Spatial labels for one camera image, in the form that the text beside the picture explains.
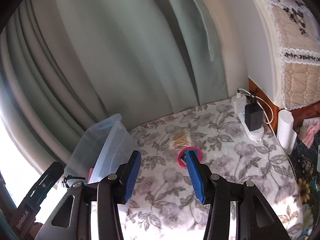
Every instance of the transparent plastic box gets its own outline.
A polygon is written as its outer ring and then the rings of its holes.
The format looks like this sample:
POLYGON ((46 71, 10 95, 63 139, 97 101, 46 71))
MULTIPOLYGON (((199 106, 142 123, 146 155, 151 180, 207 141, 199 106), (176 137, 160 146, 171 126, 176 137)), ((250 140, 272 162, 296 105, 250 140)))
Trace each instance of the transparent plastic box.
MULTIPOLYGON (((121 119, 120 114, 114 114, 89 127, 73 151, 63 176, 84 177, 84 183, 99 182, 110 173, 115 173, 121 164, 127 163, 132 152, 139 150, 139 147, 121 119)), ((77 180, 68 180, 68 184, 77 180)))

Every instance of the pink ring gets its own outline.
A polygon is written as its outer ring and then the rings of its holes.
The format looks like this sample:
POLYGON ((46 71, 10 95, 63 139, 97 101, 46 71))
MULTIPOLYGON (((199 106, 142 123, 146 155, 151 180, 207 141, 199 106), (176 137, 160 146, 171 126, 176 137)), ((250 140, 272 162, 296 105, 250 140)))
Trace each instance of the pink ring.
POLYGON ((181 156, 182 154, 186 151, 186 150, 195 150, 196 151, 196 155, 198 157, 198 160, 201 161, 202 160, 202 152, 199 148, 194 147, 194 146, 190 146, 190 147, 186 147, 184 148, 179 154, 178 154, 178 164, 182 167, 182 168, 186 168, 187 166, 181 161, 181 156))

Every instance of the white cylinder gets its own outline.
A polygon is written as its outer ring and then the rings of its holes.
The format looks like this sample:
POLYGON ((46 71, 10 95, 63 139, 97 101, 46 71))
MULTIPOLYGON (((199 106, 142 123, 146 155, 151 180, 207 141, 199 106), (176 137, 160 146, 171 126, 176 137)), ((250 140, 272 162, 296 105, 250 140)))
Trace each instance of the white cylinder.
POLYGON ((292 141, 293 117, 291 112, 281 110, 278 114, 277 138, 286 153, 292 141))
POLYGON ((290 143, 287 149, 286 154, 287 155, 291 155, 292 154, 292 150, 294 147, 294 143, 296 142, 296 138, 297 138, 297 133, 294 130, 291 130, 291 138, 290 138, 290 143))

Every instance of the green curtain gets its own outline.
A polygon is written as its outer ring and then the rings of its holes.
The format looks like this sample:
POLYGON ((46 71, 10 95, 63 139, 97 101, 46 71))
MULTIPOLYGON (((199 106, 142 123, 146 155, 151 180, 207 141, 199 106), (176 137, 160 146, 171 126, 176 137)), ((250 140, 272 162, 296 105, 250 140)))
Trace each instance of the green curtain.
POLYGON ((24 0, 0 53, 2 118, 40 173, 112 114, 131 129, 228 97, 202 0, 24 0))

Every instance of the charging cable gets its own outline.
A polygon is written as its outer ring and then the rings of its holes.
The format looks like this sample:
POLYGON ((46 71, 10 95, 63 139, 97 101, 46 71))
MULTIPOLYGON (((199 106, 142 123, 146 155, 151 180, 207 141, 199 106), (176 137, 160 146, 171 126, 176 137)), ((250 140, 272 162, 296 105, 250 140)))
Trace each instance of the charging cable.
MULTIPOLYGON (((245 90, 245 89, 243 89, 243 88, 239 88, 238 91, 239 91, 239 90, 242 90, 242 91, 248 93, 249 96, 251 96, 251 93, 250 93, 249 91, 247 91, 247 90, 245 90)), ((262 107, 262 105, 260 104, 260 102, 257 101, 258 105, 263 109, 263 113, 264 113, 264 115, 265 115, 265 117, 266 117, 266 119, 267 119, 267 122, 265 122, 265 123, 270 126, 270 129, 271 129, 274 137, 276 138, 277 142, 279 143, 280 147, 282 148, 282 146, 281 146, 281 144, 280 144, 280 142, 279 142, 279 140, 278 140, 278 138, 277 138, 277 136, 276 136, 276 133, 275 133, 275 131, 273 130, 273 128, 272 128, 272 126, 271 126, 271 123, 272 123, 273 117, 274 117, 274 114, 273 114, 273 111, 272 111, 271 106, 270 106, 266 101, 264 101, 262 98, 260 98, 260 97, 256 97, 256 98, 259 99, 259 100, 261 100, 261 101, 263 101, 263 102, 270 108, 270 111, 271 111, 271 114, 272 114, 271 121, 269 121, 269 118, 268 118, 268 116, 267 116, 267 113, 266 113, 266 111, 264 110, 264 108, 262 107)), ((291 170, 292 170, 292 172, 293 172, 293 174, 294 174, 295 179, 297 180, 297 175, 296 175, 296 172, 294 171, 292 162, 291 162, 290 158, 288 157, 288 155, 287 155, 286 153, 284 153, 284 154, 287 156, 287 159, 288 159, 288 161, 289 161, 289 163, 290 163, 290 166, 291 166, 291 170)))

